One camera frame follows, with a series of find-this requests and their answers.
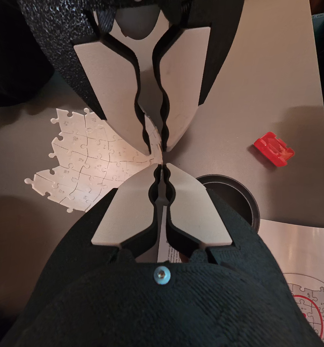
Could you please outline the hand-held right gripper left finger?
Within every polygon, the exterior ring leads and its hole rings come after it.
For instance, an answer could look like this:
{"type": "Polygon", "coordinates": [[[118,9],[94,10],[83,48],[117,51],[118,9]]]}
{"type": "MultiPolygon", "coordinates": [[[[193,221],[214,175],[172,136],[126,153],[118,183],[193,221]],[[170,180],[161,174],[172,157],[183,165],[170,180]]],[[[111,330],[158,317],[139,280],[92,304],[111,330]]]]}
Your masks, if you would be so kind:
{"type": "Polygon", "coordinates": [[[124,181],[116,190],[95,231],[93,245],[118,248],[151,248],[157,238],[156,197],[160,164],[152,164],[124,181]]]}

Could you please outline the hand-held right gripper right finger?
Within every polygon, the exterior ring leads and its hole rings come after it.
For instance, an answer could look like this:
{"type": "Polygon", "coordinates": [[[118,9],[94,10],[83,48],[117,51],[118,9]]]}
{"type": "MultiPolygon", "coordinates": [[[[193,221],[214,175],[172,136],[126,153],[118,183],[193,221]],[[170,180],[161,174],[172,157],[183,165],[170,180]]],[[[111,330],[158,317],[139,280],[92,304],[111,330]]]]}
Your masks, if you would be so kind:
{"type": "Polygon", "coordinates": [[[164,164],[168,199],[166,237],[174,249],[206,249],[233,243],[205,186],[171,163],[164,164]]]}

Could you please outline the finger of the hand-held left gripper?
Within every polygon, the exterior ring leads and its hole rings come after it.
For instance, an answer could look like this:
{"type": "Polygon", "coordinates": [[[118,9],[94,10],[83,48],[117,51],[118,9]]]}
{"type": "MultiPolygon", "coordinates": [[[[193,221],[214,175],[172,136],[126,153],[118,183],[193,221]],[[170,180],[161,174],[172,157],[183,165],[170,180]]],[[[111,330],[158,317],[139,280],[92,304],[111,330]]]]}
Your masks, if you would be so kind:
{"type": "Polygon", "coordinates": [[[73,48],[107,123],[133,148],[150,155],[145,114],[138,104],[141,79],[135,53],[110,34],[73,48]]]}
{"type": "Polygon", "coordinates": [[[156,43],[153,71],[162,92],[162,148],[170,152],[198,107],[211,28],[171,26],[156,43]]]}

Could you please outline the partly built puzzle ball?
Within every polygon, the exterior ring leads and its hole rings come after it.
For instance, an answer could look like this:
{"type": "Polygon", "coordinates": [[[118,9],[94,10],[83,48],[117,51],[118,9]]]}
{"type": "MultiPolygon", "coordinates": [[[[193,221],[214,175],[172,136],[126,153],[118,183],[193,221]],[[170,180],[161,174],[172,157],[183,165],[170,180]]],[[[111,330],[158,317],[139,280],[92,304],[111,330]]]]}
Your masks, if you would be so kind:
{"type": "Polygon", "coordinates": [[[50,158],[59,165],[42,170],[25,183],[49,200],[74,210],[89,211],[113,188],[157,163],[162,164],[161,138],[157,127],[145,115],[151,154],[145,155],[122,139],[104,120],[88,108],[85,114],[56,109],[51,123],[60,126],[58,137],[52,140],[50,158]]]}

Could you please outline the black round ball stand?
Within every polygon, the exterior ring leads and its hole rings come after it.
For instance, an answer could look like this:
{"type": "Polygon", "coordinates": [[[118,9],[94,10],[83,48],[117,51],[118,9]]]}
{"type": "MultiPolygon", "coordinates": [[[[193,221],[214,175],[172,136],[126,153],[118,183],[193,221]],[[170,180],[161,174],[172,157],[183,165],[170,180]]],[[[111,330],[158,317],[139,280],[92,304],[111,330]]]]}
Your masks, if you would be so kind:
{"type": "Polygon", "coordinates": [[[200,176],[197,180],[227,202],[258,233],[259,207],[251,192],[243,184],[231,177],[218,174],[200,176]]]}

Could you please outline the puzzle instruction leaflet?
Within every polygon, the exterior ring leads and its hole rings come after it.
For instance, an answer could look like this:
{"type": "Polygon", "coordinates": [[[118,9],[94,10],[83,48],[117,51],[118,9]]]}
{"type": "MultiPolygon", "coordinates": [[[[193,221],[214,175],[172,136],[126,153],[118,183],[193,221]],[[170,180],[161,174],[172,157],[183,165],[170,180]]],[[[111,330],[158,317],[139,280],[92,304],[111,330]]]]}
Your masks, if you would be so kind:
{"type": "Polygon", "coordinates": [[[173,246],[164,206],[157,262],[177,290],[176,299],[165,295],[165,339],[178,346],[324,346],[324,228],[261,219],[256,234],[221,199],[214,204],[229,244],[174,244],[189,257],[180,269],[166,263],[173,246]]]}

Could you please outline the person's black clothing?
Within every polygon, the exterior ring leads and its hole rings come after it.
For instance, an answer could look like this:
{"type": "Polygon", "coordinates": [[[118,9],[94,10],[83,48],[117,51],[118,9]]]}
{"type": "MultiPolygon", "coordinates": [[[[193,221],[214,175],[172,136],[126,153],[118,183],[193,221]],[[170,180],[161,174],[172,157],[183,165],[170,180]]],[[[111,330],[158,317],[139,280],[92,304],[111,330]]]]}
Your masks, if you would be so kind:
{"type": "Polygon", "coordinates": [[[17,1],[0,0],[0,107],[31,100],[53,73],[17,1]]]}

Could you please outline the red plastic case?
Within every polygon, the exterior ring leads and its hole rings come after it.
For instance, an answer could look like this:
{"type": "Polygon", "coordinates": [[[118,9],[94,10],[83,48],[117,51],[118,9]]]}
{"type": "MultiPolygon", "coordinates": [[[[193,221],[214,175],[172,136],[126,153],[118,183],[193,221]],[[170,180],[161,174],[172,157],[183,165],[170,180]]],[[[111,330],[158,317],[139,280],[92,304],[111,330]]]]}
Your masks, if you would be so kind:
{"type": "Polygon", "coordinates": [[[284,167],[287,161],[295,155],[290,147],[273,132],[267,132],[254,142],[254,147],[259,150],[276,167],[284,167]]]}

